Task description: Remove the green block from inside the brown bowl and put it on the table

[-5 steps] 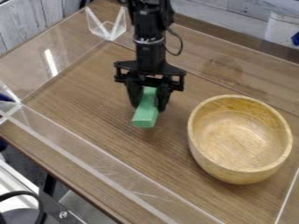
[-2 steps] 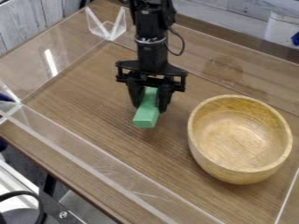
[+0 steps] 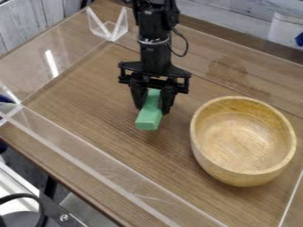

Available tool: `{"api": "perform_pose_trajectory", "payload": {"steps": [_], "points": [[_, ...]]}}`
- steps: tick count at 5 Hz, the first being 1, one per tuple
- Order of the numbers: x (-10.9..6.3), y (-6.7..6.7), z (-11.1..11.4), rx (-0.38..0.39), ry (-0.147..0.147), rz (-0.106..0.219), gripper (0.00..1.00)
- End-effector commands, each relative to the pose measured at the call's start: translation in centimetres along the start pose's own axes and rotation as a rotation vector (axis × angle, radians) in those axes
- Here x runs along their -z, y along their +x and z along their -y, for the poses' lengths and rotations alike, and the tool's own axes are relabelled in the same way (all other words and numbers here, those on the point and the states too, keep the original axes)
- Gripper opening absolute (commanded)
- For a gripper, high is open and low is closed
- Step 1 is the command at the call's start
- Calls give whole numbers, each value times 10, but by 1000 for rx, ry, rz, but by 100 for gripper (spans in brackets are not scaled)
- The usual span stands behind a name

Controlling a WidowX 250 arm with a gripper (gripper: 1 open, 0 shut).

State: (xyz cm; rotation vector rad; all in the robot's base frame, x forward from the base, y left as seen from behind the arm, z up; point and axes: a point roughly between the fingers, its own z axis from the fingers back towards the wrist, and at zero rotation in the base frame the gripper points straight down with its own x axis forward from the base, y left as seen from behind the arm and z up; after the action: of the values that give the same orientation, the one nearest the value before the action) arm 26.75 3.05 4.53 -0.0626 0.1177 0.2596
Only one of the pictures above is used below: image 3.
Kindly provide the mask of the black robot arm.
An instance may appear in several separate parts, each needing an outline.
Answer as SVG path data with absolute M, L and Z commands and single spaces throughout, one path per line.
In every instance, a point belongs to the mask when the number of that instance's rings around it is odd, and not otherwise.
M 139 27 L 141 60 L 121 62 L 119 83 L 131 88 L 134 105 L 142 110 L 149 89 L 161 91 L 159 108 L 169 114 L 179 93 L 190 91 L 191 73 L 173 64 L 173 54 L 187 55 L 190 44 L 177 30 L 181 11 L 175 0 L 133 0 Z

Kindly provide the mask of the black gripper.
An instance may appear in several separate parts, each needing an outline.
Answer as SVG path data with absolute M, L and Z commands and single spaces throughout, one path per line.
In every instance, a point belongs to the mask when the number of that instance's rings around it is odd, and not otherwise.
M 162 113 L 169 114 L 177 93 L 187 94 L 193 74 L 173 64 L 171 41 L 141 43 L 141 60 L 119 63 L 119 83 L 131 86 L 135 107 L 142 110 L 149 89 L 162 90 Z

